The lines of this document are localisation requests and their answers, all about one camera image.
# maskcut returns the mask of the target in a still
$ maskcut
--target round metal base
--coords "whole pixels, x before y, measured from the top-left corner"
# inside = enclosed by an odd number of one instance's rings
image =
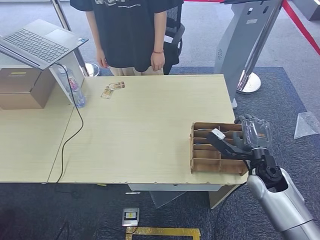
[[[87,69],[89,77],[97,77],[100,75],[100,69],[98,65],[94,63],[86,63],[85,68]]]
[[[245,74],[245,71],[242,72],[240,79],[242,79],[242,76]],[[249,76],[248,83],[245,87],[242,91],[237,89],[236,92],[239,94],[251,94],[259,90],[261,87],[261,80],[255,73],[251,73]]]

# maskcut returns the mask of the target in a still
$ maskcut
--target light wood desk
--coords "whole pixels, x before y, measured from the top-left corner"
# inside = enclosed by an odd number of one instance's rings
[[[72,109],[57,84],[45,109],[0,108],[0,182],[47,182]]]
[[[125,81],[111,99],[103,89]],[[129,184],[133,190],[217,191],[247,176],[190,172],[193,122],[235,119],[222,75],[91,77],[82,90],[84,128],[64,152],[61,183]],[[74,111],[63,142],[81,125]],[[61,171],[61,148],[49,182]]]

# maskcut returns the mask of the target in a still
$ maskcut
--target table leg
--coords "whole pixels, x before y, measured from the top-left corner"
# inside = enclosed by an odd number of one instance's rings
[[[210,208],[214,209],[217,207],[225,198],[235,190],[238,186],[239,185],[224,185],[217,191],[209,191]]]

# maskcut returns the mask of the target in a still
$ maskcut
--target laptop keyboard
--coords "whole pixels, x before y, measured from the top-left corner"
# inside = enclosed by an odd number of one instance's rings
[[[47,63],[58,59],[69,50],[26,29],[6,36],[4,40]]]

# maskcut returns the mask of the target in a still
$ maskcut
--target person's hand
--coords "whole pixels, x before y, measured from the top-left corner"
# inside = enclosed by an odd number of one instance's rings
[[[155,53],[152,52],[151,55],[151,66],[153,71],[156,72],[164,68],[165,62],[165,53]]]
[[[97,50],[97,62],[103,68],[106,68],[109,66],[107,61],[106,60],[105,53],[102,49]]]

